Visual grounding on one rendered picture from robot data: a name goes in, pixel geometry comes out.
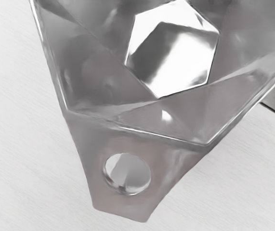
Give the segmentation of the grey faceted mug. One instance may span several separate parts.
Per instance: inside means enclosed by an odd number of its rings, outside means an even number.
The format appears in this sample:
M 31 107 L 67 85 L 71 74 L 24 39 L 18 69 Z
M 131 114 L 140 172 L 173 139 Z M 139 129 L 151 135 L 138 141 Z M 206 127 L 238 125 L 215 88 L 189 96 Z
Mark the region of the grey faceted mug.
M 275 0 L 29 0 L 95 209 L 146 222 L 275 87 Z

